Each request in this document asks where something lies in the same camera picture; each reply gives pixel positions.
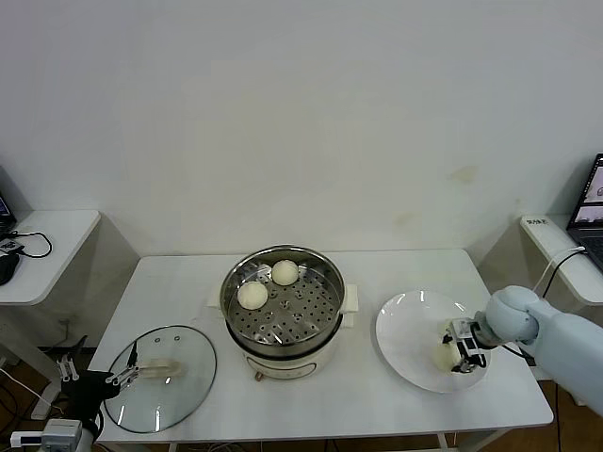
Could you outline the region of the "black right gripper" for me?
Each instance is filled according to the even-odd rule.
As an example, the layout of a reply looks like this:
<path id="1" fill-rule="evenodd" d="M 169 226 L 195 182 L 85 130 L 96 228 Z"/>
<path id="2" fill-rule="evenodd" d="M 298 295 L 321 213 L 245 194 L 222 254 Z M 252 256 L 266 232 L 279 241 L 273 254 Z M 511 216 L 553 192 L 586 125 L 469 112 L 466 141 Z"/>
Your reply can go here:
<path id="1" fill-rule="evenodd" d="M 466 351 L 467 356 L 460 352 L 453 353 L 453 373 L 472 373 L 485 368 L 485 352 L 493 347 L 486 345 L 480 337 L 481 329 L 478 324 L 470 324 L 466 337 L 455 338 L 450 334 L 445 335 L 445 344 L 457 347 L 459 351 Z"/>

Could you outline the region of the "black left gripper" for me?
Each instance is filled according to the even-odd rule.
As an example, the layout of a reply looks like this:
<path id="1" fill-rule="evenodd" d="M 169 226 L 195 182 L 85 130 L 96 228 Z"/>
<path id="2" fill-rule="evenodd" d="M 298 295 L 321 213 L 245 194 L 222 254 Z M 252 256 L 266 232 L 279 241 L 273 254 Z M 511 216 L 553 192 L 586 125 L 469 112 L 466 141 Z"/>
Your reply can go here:
<path id="1" fill-rule="evenodd" d="M 139 374 L 138 342 L 132 343 L 126 367 L 118 373 L 84 370 L 78 373 L 73 359 L 86 344 L 83 335 L 57 360 L 61 391 L 68 398 L 67 417 L 96 417 L 104 401 L 119 394 L 119 386 L 131 382 Z"/>

